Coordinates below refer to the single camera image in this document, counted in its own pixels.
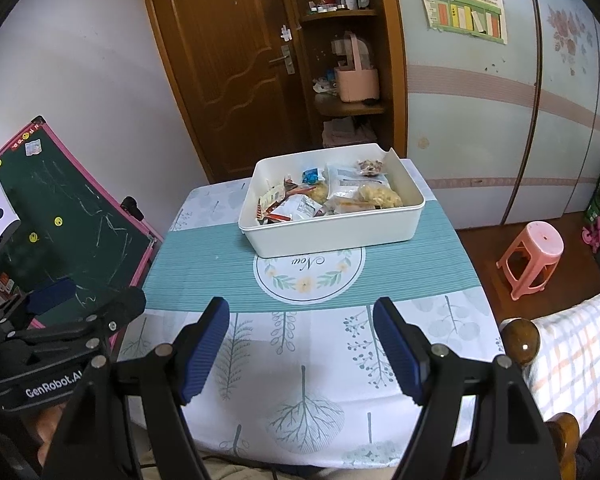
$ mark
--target blue gripper pad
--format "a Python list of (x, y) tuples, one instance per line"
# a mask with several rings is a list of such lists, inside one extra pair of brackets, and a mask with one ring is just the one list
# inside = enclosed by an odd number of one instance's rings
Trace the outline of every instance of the blue gripper pad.
[(198, 342), (183, 370), (184, 381), (180, 395), (184, 404), (188, 404), (205, 385), (229, 329), (229, 304), (224, 298), (213, 298), (194, 327), (197, 329), (194, 333)]
[(29, 294), (27, 312), (30, 314), (36, 316), (44, 314), (75, 295), (75, 283), (71, 278), (61, 278), (51, 284), (47, 283)]
[[(394, 370), (400, 389), (416, 404), (423, 405), (424, 383), (429, 376), (429, 358), (426, 351), (420, 347), (421, 340), (417, 337), (417, 333), (410, 330), (415, 328), (420, 331), (420, 329), (407, 325), (389, 298), (380, 298), (376, 301), (373, 317), (376, 334)], [(413, 348), (407, 344), (397, 323), (406, 329), (408, 335), (414, 336), (414, 341), (411, 342)]]

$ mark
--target metal screw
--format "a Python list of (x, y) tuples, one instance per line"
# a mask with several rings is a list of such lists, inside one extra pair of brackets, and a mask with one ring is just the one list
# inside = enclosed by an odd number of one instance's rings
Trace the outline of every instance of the metal screw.
[(89, 339), (87, 341), (86, 347), (89, 350), (94, 350), (94, 349), (96, 349), (98, 347), (99, 344), (100, 344), (100, 340), (97, 337), (92, 337), (91, 339)]
[(162, 343), (155, 347), (155, 354), (160, 357), (167, 357), (172, 351), (173, 347), (169, 343)]
[(511, 365), (513, 364), (513, 361), (511, 360), (511, 358), (504, 354), (500, 354), (498, 357), (496, 357), (496, 362), (503, 368), (510, 368)]
[(436, 343), (435, 345), (431, 346), (431, 351), (439, 356), (439, 357), (445, 357), (447, 355), (449, 355), (449, 347), (440, 343)]
[(94, 368), (102, 368), (105, 364), (107, 364), (107, 358), (104, 357), (104, 355), (96, 355), (96, 357), (91, 360), (91, 366)]

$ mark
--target pink basket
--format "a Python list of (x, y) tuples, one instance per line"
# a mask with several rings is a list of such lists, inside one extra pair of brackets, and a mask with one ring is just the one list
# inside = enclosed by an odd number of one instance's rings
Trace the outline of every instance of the pink basket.
[(363, 101), (365, 99), (379, 99), (380, 86), (378, 83), (378, 70), (375, 68), (364, 70), (360, 62), (360, 50), (358, 49), (358, 38), (351, 33), (345, 34), (345, 40), (349, 37), (353, 51), (353, 66), (336, 67), (336, 83), (340, 92), (340, 100), (346, 103)]

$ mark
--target beige pants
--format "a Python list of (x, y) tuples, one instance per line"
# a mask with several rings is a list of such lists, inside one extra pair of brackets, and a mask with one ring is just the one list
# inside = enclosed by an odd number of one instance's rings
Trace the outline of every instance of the beige pants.
[[(202, 454), (206, 471), (211, 480), (274, 480), (271, 469), (263, 467), (263, 464), (240, 461), (234, 462), (231, 457), (226, 460)], [(154, 454), (151, 451), (140, 457), (140, 464), (155, 463)], [(395, 472), (395, 467), (382, 469), (322, 469), (311, 475), (307, 480), (390, 480)], [(155, 467), (142, 469), (144, 480), (160, 480), (160, 475)], [(292, 476), (276, 472), (278, 480), (303, 480), (298, 476)]]

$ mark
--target checkered bedsheet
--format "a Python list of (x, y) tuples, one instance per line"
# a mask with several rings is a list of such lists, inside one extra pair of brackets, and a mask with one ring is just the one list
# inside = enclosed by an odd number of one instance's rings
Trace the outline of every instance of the checkered bedsheet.
[(541, 344), (523, 371), (526, 384), (544, 420), (571, 413), (582, 434), (600, 410), (600, 294), (533, 323)]

